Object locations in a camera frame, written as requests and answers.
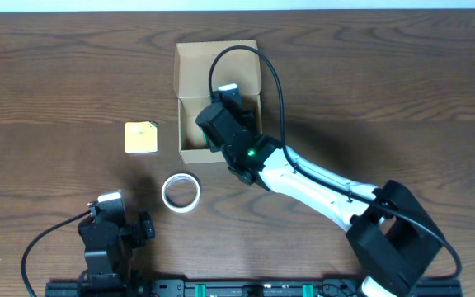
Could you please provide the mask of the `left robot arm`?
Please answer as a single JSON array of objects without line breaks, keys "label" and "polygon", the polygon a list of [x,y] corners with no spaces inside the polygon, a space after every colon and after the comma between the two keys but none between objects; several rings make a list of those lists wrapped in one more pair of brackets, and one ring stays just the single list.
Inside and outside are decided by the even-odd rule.
[{"label": "left robot arm", "polygon": [[78,296],[150,296],[151,285],[132,268],[133,250],[155,236],[149,212],[136,222],[125,218],[121,199],[93,201],[78,224],[87,269],[78,278]]}]

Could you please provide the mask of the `brown cardboard box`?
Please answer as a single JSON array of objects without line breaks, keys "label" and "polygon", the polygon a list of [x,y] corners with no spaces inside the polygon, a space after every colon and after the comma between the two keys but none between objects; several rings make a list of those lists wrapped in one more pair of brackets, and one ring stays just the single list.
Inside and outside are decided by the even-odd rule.
[{"label": "brown cardboard box", "polygon": [[[234,45],[257,47],[255,40],[227,40],[178,43],[175,54],[174,89],[178,97],[179,153],[185,164],[222,163],[220,152],[212,153],[203,132],[195,123],[199,113],[210,104],[208,76],[211,64],[223,50]],[[261,67],[258,56],[236,49],[226,53],[215,66],[213,88],[235,83],[244,106],[256,113],[261,122]]]}]

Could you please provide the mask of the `yellow sticky note pad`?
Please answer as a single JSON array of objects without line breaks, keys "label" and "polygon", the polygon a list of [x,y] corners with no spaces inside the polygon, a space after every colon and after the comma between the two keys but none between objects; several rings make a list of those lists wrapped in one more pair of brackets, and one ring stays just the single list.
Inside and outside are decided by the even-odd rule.
[{"label": "yellow sticky note pad", "polygon": [[125,152],[156,153],[158,151],[158,125],[152,121],[125,123]]}]

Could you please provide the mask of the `white clear tape roll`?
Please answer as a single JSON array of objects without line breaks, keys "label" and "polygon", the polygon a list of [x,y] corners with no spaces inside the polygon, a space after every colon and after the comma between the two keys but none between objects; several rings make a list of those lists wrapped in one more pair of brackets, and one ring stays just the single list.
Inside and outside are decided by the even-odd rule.
[{"label": "white clear tape roll", "polygon": [[[178,181],[182,181],[182,180],[189,181],[190,183],[192,183],[195,186],[195,198],[193,199],[193,201],[189,205],[178,206],[178,205],[175,205],[172,202],[172,199],[168,195],[168,190],[170,189],[170,187],[174,183],[176,183]],[[201,198],[200,183],[191,174],[177,173],[177,174],[174,174],[174,175],[170,176],[164,182],[164,184],[162,185],[162,189],[161,189],[161,196],[162,196],[163,203],[165,204],[165,206],[169,210],[171,210],[175,213],[178,213],[178,214],[185,214],[185,213],[191,212],[200,203],[200,198]]]}]

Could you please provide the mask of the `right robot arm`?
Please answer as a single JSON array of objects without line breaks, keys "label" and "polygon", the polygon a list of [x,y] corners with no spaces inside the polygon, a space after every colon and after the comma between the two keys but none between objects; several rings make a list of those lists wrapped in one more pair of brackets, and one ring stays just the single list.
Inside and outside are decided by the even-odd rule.
[{"label": "right robot arm", "polygon": [[257,133],[254,119],[241,103],[215,99],[195,123],[241,182],[295,198],[345,231],[367,273],[363,294],[408,296],[443,239],[415,196],[396,181],[379,188],[325,170]]}]

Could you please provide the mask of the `green tape roll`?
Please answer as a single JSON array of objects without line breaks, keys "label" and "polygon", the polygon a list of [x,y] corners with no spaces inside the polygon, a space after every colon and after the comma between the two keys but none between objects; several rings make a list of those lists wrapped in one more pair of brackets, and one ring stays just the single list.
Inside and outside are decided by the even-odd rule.
[{"label": "green tape roll", "polygon": [[204,131],[202,128],[200,128],[200,129],[201,129],[201,131],[202,131],[202,136],[203,136],[203,140],[204,140],[205,145],[206,145],[206,146],[209,146],[209,139],[208,139],[208,137],[207,137],[205,131]]}]

